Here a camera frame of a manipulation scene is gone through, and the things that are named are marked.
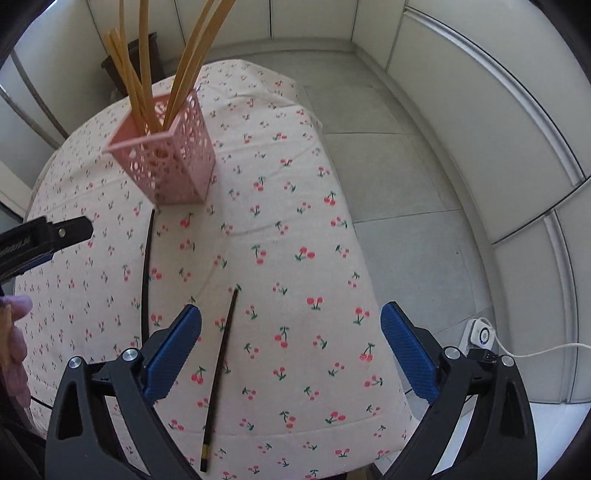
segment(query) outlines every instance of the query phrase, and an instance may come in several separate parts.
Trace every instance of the pink plastic basket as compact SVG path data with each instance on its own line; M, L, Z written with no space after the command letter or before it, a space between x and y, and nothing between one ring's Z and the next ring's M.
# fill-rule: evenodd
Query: pink plastic basket
M169 96L154 98L160 121ZM216 161L195 90L168 131L140 137L129 112L103 152L116 158L155 205L204 202Z

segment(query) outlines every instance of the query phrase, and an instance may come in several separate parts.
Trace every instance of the cherry print tablecloth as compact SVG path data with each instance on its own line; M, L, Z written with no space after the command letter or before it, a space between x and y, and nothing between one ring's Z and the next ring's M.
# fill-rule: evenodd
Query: cherry print tablecloth
M171 87L171 79L154 86ZM203 329L156 410L197 468L225 316L240 290L207 478L324 478L400 450L416 427L320 124L294 82L245 61L198 80L216 166L204 205L156 209L148 318L167 327L186 303ZM52 404L73 355L110 360L140 346L142 268L152 205L100 153L122 100L52 158L29 218L86 215L95 234L24 275L33 394ZM119 415L115 427L141 465ZM47 424L48 412L34 406Z

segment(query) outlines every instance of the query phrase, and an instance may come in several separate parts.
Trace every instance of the table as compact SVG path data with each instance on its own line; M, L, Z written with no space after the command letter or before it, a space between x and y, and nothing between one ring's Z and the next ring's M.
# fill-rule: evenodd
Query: table
M203 329L156 410L198 468L217 352L240 290L205 478L324 478L400 450L417 425L320 124L295 83L228 60L197 81L216 166L203 205L155 210L148 269L151 331L186 303ZM154 85L170 90L172 79ZM122 100L80 127L35 186L29 218L88 216L91 240L17 281L34 301L24 323L33 395L52 404L67 360L141 346L142 271L152 205L109 154ZM141 459L116 402L113 424ZM33 408L47 424L48 412Z

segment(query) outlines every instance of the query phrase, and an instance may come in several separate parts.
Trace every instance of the white power outlet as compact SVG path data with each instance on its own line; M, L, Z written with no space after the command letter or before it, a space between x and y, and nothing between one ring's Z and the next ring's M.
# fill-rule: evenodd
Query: white power outlet
M482 320L472 319L466 323L466 329L460 340L459 349L466 355L470 348L486 348L491 350L495 343L495 329Z

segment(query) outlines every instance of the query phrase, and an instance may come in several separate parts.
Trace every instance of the tile floor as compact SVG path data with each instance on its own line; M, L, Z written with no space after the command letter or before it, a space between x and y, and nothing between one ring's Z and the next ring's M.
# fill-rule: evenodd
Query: tile floor
M458 345L468 318L494 321L472 231L439 161L385 85L354 55L243 57L295 79L323 123L379 304L396 300L417 326ZM406 390L410 389L401 374ZM407 395L415 416L427 403Z

